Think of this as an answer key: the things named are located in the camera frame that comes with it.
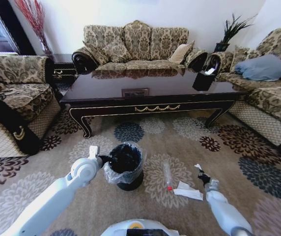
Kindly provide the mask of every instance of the plastic bag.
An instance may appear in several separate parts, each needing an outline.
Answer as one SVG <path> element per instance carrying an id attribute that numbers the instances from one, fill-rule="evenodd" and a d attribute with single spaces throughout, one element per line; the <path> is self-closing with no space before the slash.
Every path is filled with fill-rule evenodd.
<path id="1" fill-rule="evenodd" d="M 140 173 L 142 171 L 143 164 L 146 160 L 147 151 L 140 148 L 140 146 L 134 142 L 124 142 L 122 145 L 128 145 L 133 150 L 138 151 L 139 155 L 140 155 L 140 163 L 136 167 L 136 169 L 134 169 L 133 171 L 125 171 L 123 173 L 117 173 L 111 169 L 109 162 L 107 162 L 106 164 L 104 164 L 104 171 L 105 171 L 105 178 L 108 183 L 114 183 L 114 184 L 117 184 L 120 182 L 121 183 L 132 183 L 140 175 Z M 121 146 L 121 145 L 118 145 L 117 147 L 115 147 L 111 151 L 111 153 L 113 153 L 113 151 L 115 151 L 116 148 L 118 148 L 119 146 Z"/>

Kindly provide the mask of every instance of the floral rug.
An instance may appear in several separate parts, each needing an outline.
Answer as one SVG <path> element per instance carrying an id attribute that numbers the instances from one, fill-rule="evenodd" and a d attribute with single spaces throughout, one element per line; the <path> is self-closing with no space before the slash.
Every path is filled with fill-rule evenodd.
<path id="1" fill-rule="evenodd" d="M 194 167 L 199 163 L 220 181 L 220 191 L 249 221 L 255 235 L 281 236 L 281 156 L 228 114 L 206 129 L 209 115 L 87 118 L 93 136 L 84 139 L 83 131 L 63 111 L 38 154 L 0 159 L 0 233 L 55 179 L 64 177 L 76 159 L 87 157 L 90 145 L 109 154 L 116 145 L 134 141 L 147 150 L 142 185 L 125 192 L 108 184 L 100 170 L 43 235 L 98 236 L 111 224 L 133 218 L 157 220 L 187 236 L 225 235 L 205 198 L 198 201 L 167 191 L 161 166 L 167 159 L 174 187 L 181 180 L 204 193 Z"/>

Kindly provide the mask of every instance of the table leg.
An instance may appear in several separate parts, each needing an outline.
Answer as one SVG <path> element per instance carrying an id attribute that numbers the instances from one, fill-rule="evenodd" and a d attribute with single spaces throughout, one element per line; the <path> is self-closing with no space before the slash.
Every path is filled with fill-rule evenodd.
<path id="1" fill-rule="evenodd" d="M 233 105 L 235 101 L 225 101 L 222 103 L 222 107 L 214 111 L 214 113 L 206 120 L 205 126 L 206 128 L 210 128 L 213 123 L 221 117 L 224 113 L 226 113 Z"/>
<path id="2" fill-rule="evenodd" d="M 88 139 L 91 136 L 91 128 L 90 125 L 85 120 L 85 117 L 81 114 L 72 112 L 73 110 L 70 109 L 69 113 L 71 117 L 77 122 L 77 124 L 83 129 L 84 131 L 84 138 Z"/>

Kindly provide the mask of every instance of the gold drawer handle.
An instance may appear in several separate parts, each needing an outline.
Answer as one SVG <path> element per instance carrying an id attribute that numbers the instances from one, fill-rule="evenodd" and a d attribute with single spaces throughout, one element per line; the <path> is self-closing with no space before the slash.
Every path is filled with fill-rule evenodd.
<path id="1" fill-rule="evenodd" d="M 145 107 L 144 109 L 138 109 L 137 107 L 135 107 L 135 111 L 136 112 L 144 112 L 144 111 L 150 111 L 150 112 L 154 112 L 156 110 L 159 110 L 159 111 L 165 111 L 165 110 L 171 110 L 171 111 L 174 111 L 176 109 L 179 109 L 180 108 L 180 105 L 177 105 L 176 107 L 171 107 L 170 105 L 167 105 L 165 108 L 160 108 L 159 106 L 151 109 L 149 107 Z"/>
<path id="2" fill-rule="evenodd" d="M 62 74 L 63 73 L 63 71 L 62 70 L 60 70 L 60 71 L 57 71 L 57 70 L 54 70 L 54 72 L 53 72 L 54 74 L 58 74 L 58 75 L 60 75 L 60 74 Z"/>
<path id="3" fill-rule="evenodd" d="M 22 126 L 19 126 L 19 128 L 21 129 L 20 134 L 17 134 L 16 132 L 14 132 L 13 135 L 14 135 L 15 139 L 22 140 L 25 136 L 25 131 L 24 131 L 24 128 Z"/>

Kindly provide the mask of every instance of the coffee table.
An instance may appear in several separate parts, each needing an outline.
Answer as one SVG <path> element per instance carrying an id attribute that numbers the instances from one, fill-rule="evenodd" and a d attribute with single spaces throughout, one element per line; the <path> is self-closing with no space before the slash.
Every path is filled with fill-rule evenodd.
<path id="1" fill-rule="evenodd" d="M 246 93 L 191 69 L 96 70 L 80 75 L 60 103 L 89 138 L 85 117 L 215 110 L 209 128 Z"/>

